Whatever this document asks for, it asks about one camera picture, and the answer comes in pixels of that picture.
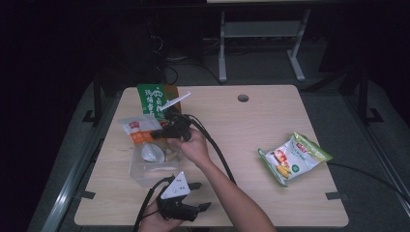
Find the person's hand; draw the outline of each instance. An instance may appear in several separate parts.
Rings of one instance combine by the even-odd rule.
[[[182,224],[182,222],[184,221],[179,219],[164,219],[160,212],[158,212],[158,205],[155,200],[145,209],[144,218],[139,225],[138,232],[169,232]]]
[[[205,136],[198,130],[190,129],[190,141],[181,141],[177,138],[168,138],[168,143],[181,149],[183,154],[196,166],[201,168],[209,164],[211,159],[208,154],[208,147]]]

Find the table hole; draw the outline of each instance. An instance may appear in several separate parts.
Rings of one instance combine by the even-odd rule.
[[[238,101],[239,102],[247,102],[249,100],[248,95],[239,95],[238,96]]]

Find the chip bag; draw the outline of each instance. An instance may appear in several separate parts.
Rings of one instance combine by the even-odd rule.
[[[316,143],[296,132],[280,147],[269,151],[259,148],[258,154],[284,186],[287,186],[287,181],[310,171],[321,161],[333,158]]]

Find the wooden table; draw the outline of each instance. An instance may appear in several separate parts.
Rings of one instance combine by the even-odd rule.
[[[317,142],[297,89],[291,85],[179,87],[183,113],[196,116],[220,146],[238,186],[267,213],[276,226],[341,227],[348,217],[340,199],[328,200],[327,192],[337,191],[326,163],[281,186],[257,154],[286,142],[297,131]],[[238,101],[247,95],[249,101]],[[133,225],[148,192],[129,175],[133,144],[117,120],[142,113],[136,88],[127,89],[118,105],[86,191],[93,199],[82,198],[75,215],[80,225]],[[213,147],[213,161],[223,169]],[[183,226],[231,226],[209,182],[185,158],[181,165],[189,182],[201,182],[184,201],[197,205],[212,202],[208,211]]]

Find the dark background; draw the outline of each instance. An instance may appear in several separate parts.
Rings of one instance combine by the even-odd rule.
[[[0,228],[5,231],[27,229],[73,111],[97,74],[108,95],[140,82],[161,82],[166,54],[152,52],[151,34],[200,59],[202,38],[219,32],[218,12],[162,11],[151,20],[140,11],[82,11],[96,6],[93,1],[0,1]],[[329,41],[323,71],[360,64],[408,124],[409,11],[408,4],[392,1],[320,7],[313,9],[306,33],[308,39]]]

